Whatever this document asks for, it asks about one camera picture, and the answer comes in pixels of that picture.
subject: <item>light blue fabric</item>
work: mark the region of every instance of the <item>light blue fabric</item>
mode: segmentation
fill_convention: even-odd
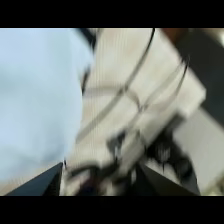
[[[62,161],[80,127],[92,52],[73,29],[0,29],[0,180]]]

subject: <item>brown object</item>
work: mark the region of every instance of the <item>brown object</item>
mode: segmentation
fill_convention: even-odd
[[[162,28],[162,30],[174,45],[188,32],[188,28]]]

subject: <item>person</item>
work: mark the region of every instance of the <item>person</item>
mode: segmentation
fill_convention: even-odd
[[[0,181],[63,161],[82,116],[93,52],[73,28],[0,29]]]

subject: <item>beige fabric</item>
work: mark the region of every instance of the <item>beige fabric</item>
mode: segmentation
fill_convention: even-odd
[[[97,46],[96,64],[87,89],[124,84],[141,57],[150,35],[151,28],[105,28]],[[177,68],[179,63],[180,57],[177,51],[164,34],[156,29],[147,59],[130,89],[138,95],[140,102],[143,103]],[[205,89],[189,69],[176,100],[172,103],[168,101],[169,107],[161,107],[161,109],[158,106],[161,105],[161,102],[166,105],[169,96],[177,87],[183,69],[184,66],[169,88],[161,92],[159,98],[153,102],[157,106],[153,106],[151,112],[145,113],[136,123],[136,128],[143,132],[148,130],[144,134],[149,141],[166,124],[172,114],[179,112],[187,118],[205,99]],[[113,96],[112,93],[111,95],[84,99],[82,128],[96,117]],[[76,144],[73,154],[68,158],[68,165],[74,167],[88,161],[98,161],[100,164],[109,161],[111,156],[107,151],[105,140],[125,127],[136,112],[135,104],[127,97],[123,97],[107,117],[83,141]],[[24,180],[2,184],[0,194],[5,194],[22,182]]]

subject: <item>white cloth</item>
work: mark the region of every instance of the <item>white cloth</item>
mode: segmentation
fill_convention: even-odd
[[[74,29],[0,29],[0,180],[72,150],[82,114],[79,78],[92,61]]]

